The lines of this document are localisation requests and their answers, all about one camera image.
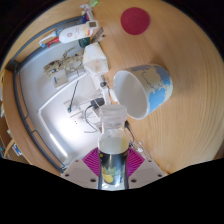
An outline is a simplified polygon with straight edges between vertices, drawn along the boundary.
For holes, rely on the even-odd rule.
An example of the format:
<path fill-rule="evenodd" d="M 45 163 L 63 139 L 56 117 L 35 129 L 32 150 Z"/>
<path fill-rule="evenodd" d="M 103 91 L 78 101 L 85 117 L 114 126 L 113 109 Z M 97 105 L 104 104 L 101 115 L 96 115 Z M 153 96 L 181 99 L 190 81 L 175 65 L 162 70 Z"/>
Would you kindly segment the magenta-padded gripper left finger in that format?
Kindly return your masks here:
<path fill-rule="evenodd" d="M 97 188 L 100 176 L 98 149 L 91 150 L 82 159 L 75 159 L 62 178 L 84 188 Z"/>

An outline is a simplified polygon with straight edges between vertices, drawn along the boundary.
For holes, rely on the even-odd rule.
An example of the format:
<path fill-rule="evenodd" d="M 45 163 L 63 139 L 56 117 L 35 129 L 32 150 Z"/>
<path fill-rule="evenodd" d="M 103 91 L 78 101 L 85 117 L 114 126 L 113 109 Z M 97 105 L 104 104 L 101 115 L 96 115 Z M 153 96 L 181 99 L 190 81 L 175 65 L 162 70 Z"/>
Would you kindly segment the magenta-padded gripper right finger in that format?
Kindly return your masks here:
<path fill-rule="evenodd" d="M 151 158 L 143 158 L 138 152 L 129 149 L 126 160 L 126 175 L 130 187 L 143 187 L 164 176 L 159 166 Z"/>

